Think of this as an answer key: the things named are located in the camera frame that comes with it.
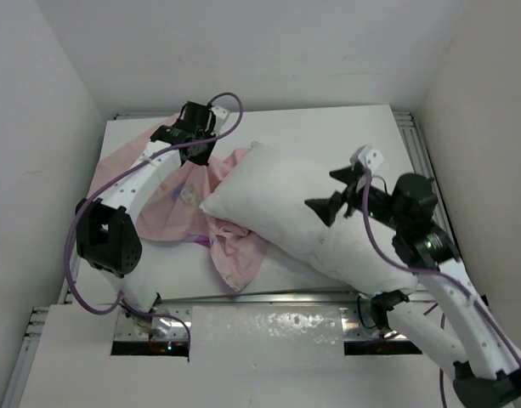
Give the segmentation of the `pink purple pillowcase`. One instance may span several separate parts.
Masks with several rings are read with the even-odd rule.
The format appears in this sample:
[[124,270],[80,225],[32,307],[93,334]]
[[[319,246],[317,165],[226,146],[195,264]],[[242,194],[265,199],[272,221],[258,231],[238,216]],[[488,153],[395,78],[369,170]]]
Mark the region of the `pink purple pillowcase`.
[[205,167],[187,161],[164,179],[135,224],[139,237],[147,241],[188,241],[209,247],[215,270],[234,292],[258,274],[269,243],[249,229],[207,216],[200,204],[249,151],[235,149],[223,160],[212,156]]

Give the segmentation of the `white pillow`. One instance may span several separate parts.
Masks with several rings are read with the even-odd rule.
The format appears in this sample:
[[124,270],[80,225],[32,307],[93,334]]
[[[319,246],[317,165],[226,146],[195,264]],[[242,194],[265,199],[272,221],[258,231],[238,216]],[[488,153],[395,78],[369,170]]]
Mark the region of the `white pillow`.
[[201,204],[208,216],[248,229],[321,274],[367,297],[413,293],[417,279],[385,263],[365,233],[362,217],[337,215],[327,227],[306,206],[338,188],[326,168],[258,142]]

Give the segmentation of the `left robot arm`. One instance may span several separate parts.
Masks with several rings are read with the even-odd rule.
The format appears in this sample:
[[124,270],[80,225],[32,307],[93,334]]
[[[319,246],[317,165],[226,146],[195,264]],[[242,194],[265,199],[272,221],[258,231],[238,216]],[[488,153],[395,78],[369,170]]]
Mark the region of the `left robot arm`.
[[187,160],[206,165],[229,111],[211,103],[188,102],[171,125],[159,126],[139,158],[140,169],[113,182],[86,206],[76,227],[80,258],[98,270],[130,308],[149,313],[158,299],[147,273],[139,267],[142,243],[136,222],[145,203],[161,183]]

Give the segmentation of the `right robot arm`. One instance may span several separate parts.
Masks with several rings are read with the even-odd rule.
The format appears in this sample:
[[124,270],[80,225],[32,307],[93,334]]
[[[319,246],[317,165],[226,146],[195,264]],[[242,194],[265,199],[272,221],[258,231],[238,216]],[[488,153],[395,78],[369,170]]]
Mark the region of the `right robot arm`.
[[338,214],[361,212],[365,232],[387,264],[424,285],[454,331],[415,312],[404,288],[385,272],[353,272],[348,283],[370,299],[370,316],[379,332],[405,335],[451,380],[466,407],[504,407],[521,397],[521,351],[507,338],[479,296],[450,236],[433,220],[438,197],[420,174],[399,176],[392,193],[372,187],[373,172],[354,164],[334,170],[343,191],[307,200],[326,226]]

